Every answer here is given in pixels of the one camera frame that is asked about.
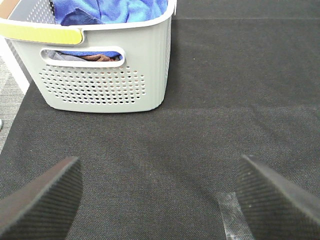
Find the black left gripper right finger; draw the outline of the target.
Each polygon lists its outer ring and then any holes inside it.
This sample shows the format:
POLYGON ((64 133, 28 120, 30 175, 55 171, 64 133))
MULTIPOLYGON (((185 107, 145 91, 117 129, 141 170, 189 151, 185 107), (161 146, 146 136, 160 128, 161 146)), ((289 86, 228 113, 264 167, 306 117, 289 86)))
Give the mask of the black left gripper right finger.
POLYGON ((238 161, 235 194, 257 240, 318 240, 320 199, 252 155, 238 161))

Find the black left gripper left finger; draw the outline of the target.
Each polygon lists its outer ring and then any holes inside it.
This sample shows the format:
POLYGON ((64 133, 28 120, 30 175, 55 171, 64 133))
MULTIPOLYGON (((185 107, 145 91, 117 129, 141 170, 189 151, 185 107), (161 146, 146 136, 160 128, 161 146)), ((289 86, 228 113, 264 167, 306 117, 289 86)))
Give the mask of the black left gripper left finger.
POLYGON ((70 156, 0 201, 2 240, 64 240, 83 195, 82 165, 70 156))

